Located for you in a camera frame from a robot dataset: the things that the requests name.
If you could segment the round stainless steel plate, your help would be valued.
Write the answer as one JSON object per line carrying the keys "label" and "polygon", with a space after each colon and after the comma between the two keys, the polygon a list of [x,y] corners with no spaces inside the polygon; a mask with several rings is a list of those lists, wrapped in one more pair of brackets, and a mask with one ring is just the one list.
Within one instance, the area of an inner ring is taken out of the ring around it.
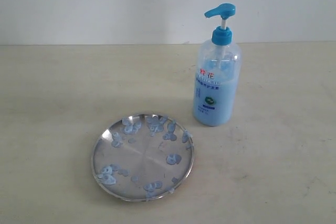
{"label": "round stainless steel plate", "polygon": [[194,158],[192,135],[185,127],[167,115],[138,113],[101,133],[91,170],[108,194],[142,202],[174,193],[189,176]]}

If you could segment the blue pump lotion bottle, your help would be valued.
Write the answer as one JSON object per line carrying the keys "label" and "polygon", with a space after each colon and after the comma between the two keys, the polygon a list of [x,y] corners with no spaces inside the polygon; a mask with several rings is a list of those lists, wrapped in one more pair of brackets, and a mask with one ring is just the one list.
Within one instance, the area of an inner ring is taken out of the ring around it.
{"label": "blue pump lotion bottle", "polygon": [[219,126],[230,120],[241,68],[241,49],[232,41],[227,20],[236,7],[223,3],[205,12],[206,18],[220,16],[221,25],[199,48],[194,82],[193,115],[204,125]]}

